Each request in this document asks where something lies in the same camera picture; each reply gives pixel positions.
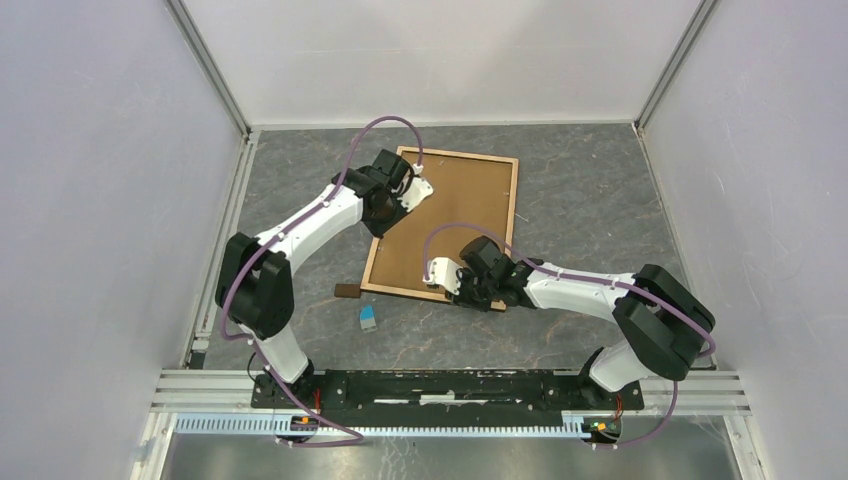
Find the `black picture frame with photo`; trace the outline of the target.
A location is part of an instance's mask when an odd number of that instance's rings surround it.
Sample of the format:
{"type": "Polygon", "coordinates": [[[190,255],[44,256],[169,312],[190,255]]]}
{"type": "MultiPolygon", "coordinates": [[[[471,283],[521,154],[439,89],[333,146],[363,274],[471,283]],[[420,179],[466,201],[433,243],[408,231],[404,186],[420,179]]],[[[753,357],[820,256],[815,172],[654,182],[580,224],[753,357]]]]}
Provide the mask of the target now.
{"type": "Polygon", "coordinates": [[[479,231],[486,229],[500,239],[513,239],[519,160],[511,157],[447,150],[423,151],[423,171],[434,193],[383,238],[372,241],[360,287],[365,292],[445,303],[443,289],[423,282],[423,252],[428,257],[460,261],[459,252],[479,231]],[[425,241],[435,229],[460,223],[425,241]]]}

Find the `small brown wooden block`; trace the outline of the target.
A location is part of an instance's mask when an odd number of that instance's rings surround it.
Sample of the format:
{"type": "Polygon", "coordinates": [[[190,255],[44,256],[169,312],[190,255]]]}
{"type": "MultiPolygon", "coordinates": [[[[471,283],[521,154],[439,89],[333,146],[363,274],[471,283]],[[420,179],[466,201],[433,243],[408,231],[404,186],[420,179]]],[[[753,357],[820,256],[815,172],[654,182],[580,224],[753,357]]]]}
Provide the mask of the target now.
{"type": "Polygon", "coordinates": [[[358,299],[361,297],[361,287],[359,284],[339,283],[334,287],[334,296],[337,298],[358,299]]]}

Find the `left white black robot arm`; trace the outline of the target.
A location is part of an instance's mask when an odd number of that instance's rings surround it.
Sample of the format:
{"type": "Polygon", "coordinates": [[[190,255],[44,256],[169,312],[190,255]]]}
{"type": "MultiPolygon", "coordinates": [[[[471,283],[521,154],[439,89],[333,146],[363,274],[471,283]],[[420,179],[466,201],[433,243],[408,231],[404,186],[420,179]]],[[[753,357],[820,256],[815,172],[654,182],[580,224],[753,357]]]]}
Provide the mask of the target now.
{"type": "Polygon", "coordinates": [[[305,261],[343,230],[364,225],[375,238],[430,197],[423,169],[381,150],[374,162],[346,168],[309,204],[289,219],[255,236],[229,238],[215,289],[223,321],[233,321],[275,372],[275,392],[290,407],[306,405],[314,381],[311,361],[289,325],[294,307],[293,277],[305,261]]]}

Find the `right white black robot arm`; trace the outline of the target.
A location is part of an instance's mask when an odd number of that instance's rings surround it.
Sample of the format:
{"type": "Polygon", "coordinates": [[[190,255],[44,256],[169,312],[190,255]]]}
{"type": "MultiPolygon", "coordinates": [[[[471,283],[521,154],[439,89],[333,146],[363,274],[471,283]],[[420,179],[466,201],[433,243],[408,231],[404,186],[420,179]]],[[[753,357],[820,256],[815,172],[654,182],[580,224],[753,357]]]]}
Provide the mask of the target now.
{"type": "Polygon", "coordinates": [[[536,258],[514,260],[480,236],[448,269],[446,297],[455,305],[488,311],[492,304],[565,310],[608,321],[622,341],[603,347],[583,367],[580,400],[602,408],[626,385],[649,376],[682,381],[696,359],[715,349],[716,320],[663,267],[636,273],[601,274],[559,267],[536,258]]]}

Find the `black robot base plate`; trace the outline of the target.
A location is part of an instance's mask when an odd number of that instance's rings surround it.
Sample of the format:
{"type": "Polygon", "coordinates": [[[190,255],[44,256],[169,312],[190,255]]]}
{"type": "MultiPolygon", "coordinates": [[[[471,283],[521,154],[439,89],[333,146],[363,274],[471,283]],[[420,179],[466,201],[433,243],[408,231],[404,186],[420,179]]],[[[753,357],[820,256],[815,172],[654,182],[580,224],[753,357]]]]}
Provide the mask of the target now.
{"type": "Polygon", "coordinates": [[[610,393],[557,370],[327,370],[298,380],[294,394],[351,429],[557,426],[564,412],[645,407],[638,382],[610,393]]]}

